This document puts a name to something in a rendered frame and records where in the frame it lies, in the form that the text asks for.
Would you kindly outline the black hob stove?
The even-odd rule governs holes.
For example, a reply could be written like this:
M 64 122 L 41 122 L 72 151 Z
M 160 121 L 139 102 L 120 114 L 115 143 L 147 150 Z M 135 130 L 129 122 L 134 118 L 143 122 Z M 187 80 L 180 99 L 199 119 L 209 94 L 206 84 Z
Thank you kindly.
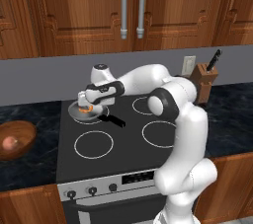
M 68 113 L 73 102 L 61 105 L 56 173 L 61 202 L 97 205 L 160 194 L 153 176 L 172 153 L 176 123 L 153 115 L 145 97 L 122 97 L 109 111 L 125 127 L 83 124 Z M 111 192 L 110 184 L 117 184 L 117 190 Z M 90 187 L 97 189 L 94 196 Z M 76 192 L 73 199 L 67 196 L 70 190 Z

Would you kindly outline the wooden wall cupboard door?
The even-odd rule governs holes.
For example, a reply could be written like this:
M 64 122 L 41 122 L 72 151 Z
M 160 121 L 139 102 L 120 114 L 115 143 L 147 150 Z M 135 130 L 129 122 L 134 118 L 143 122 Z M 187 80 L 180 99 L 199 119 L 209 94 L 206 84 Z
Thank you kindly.
M 29 0 L 41 57 L 125 52 L 121 38 L 121 0 Z
M 0 0 L 0 60 L 39 56 L 27 0 Z
M 253 44 L 253 0 L 221 0 L 213 46 Z
M 211 45 L 221 0 L 145 0 L 143 37 L 135 50 L 196 48 Z M 139 0 L 132 0 L 132 26 L 138 26 Z

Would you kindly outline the brown wooden knife block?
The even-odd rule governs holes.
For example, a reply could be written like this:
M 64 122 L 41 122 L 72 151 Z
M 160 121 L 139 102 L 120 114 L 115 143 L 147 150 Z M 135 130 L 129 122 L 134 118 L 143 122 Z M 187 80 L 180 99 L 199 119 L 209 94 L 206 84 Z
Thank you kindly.
M 207 70 L 207 67 L 206 63 L 198 63 L 190 76 L 190 80 L 197 87 L 197 104 L 206 104 L 209 101 L 212 83 L 218 76 L 215 67 L 210 71 Z

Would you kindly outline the black handled knife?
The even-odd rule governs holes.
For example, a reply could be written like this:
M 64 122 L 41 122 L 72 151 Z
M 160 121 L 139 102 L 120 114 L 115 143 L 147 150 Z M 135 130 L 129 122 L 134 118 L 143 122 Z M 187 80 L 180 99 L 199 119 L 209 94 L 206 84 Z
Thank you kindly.
M 207 66 L 207 71 L 211 71 L 215 64 L 218 62 L 220 56 L 222 55 L 222 50 L 218 49 L 216 53 L 214 54 L 213 58 L 211 59 L 209 65 Z

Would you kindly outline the black oven door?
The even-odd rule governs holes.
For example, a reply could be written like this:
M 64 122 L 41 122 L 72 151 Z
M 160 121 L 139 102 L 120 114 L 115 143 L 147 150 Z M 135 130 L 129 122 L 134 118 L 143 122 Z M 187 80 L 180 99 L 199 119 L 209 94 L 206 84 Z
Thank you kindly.
M 166 202 L 155 194 L 88 206 L 75 200 L 63 202 L 67 224 L 135 224 L 153 220 Z

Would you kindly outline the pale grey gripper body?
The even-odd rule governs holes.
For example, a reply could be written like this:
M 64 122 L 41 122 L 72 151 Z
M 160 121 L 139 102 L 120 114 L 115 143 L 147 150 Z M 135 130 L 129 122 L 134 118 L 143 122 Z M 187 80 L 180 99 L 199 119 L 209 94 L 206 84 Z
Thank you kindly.
M 78 93 L 78 106 L 79 107 L 91 106 L 91 103 L 86 99 L 85 91 L 80 91 Z

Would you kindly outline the wooden base cupboard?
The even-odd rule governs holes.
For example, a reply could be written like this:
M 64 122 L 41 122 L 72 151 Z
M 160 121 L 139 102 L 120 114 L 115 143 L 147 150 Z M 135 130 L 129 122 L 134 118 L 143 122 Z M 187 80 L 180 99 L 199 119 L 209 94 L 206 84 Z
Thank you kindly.
M 217 180 L 199 196 L 194 215 L 202 224 L 253 216 L 253 152 L 211 160 Z
M 0 224 L 67 224 L 57 186 L 0 192 Z

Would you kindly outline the white wall outlet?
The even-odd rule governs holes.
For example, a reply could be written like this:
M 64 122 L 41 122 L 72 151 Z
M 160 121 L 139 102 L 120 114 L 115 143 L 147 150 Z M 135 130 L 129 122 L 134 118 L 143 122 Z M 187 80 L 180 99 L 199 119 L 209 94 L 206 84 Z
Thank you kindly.
M 185 56 L 183 61 L 183 67 L 182 67 L 182 74 L 183 75 L 191 75 L 196 62 L 196 56 Z

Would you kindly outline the pale pink onion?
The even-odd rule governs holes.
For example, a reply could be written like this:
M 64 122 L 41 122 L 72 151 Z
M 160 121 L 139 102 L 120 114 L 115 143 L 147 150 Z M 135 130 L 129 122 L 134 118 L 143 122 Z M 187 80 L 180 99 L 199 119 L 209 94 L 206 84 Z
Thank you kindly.
M 18 146 L 18 140 L 13 136 L 6 137 L 2 142 L 2 147 L 6 151 L 12 151 Z

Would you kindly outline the brown wooden bowl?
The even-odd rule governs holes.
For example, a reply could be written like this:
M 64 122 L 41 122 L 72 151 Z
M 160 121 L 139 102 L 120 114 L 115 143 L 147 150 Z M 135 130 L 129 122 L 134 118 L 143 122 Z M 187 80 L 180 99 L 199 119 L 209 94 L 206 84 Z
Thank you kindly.
M 13 136 L 18 140 L 18 146 L 12 151 L 2 147 L 3 140 Z M 36 127 L 29 121 L 14 120 L 0 124 L 0 161 L 9 161 L 22 157 L 34 145 L 37 136 Z

